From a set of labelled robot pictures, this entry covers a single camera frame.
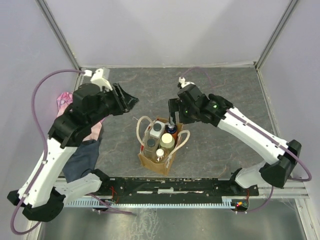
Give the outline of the pink purple cloth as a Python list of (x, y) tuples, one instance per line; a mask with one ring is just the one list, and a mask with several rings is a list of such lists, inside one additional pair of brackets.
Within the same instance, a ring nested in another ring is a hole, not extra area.
[[(67, 107), (73, 102), (73, 93), (72, 92), (63, 92), (58, 98), (57, 98), (57, 108), (58, 108), (58, 113), (56, 117), (61, 116)], [(90, 140), (95, 140), (97, 141), (98, 138), (100, 137), (100, 133), (102, 131), (102, 122), (98, 122), (91, 128), (91, 133), (86, 136), (82, 141), (90, 141)]]

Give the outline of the dark blue towel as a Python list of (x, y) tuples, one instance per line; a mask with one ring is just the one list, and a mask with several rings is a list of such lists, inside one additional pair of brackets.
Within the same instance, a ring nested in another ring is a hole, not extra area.
[(95, 169), (101, 138), (86, 140), (81, 143), (64, 165), (62, 172), (67, 183), (78, 180)]

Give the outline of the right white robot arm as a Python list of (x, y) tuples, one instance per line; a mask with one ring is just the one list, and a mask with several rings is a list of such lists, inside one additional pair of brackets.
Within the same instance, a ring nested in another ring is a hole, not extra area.
[(177, 98), (168, 101), (169, 122), (202, 122), (230, 133), (251, 147), (263, 159), (261, 163), (236, 170), (229, 191), (241, 195), (253, 185), (268, 183), (282, 188), (297, 164), (301, 144), (286, 141), (264, 130), (242, 114), (230, 101), (215, 94), (205, 95), (193, 83), (179, 83)]

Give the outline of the orange bottle dark blue cap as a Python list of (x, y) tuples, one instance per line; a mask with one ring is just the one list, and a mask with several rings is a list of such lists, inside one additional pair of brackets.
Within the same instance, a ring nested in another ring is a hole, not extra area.
[(178, 127), (175, 124), (168, 123), (165, 126), (165, 132), (170, 134), (173, 137), (173, 139), (175, 140), (175, 142), (177, 141), (177, 139), (178, 139)]

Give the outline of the burlap watermelon canvas bag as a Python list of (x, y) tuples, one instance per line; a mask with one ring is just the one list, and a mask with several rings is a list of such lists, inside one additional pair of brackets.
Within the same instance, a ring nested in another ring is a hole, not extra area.
[(177, 152), (188, 142), (190, 131), (178, 124), (169, 132), (169, 121), (148, 116), (138, 119), (136, 137), (140, 143), (138, 158), (143, 167), (161, 175), (168, 175)]

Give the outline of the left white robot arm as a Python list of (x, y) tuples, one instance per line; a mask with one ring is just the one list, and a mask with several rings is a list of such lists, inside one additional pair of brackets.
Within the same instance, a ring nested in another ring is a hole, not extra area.
[(61, 187), (54, 184), (68, 159), (79, 148), (91, 129), (109, 115), (130, 112), (139, 102), (125, 92), (118, 83), (111, 88), (93, 83), (81, 85), (72, 94), (72, 102), (57, 117), (48, 132), (48, 139), (32, 174), (19, 190), (10, 191), (7, 199), (22, 207), (22, 214), (30, 221), (50, 222), (70, 202), (87, 194), (106, 195), (110, 191), (110, 177), (99, 169)]

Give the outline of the white square bottle grey cap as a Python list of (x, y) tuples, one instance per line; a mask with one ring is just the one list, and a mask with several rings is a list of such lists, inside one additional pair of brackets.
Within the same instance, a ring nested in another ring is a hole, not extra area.
[(165, 127), (166, 127), (165, 123), (159, 120), (156, 120), (149, 132), (149, 135), (151, 137), (159, 139), (164, 134)]

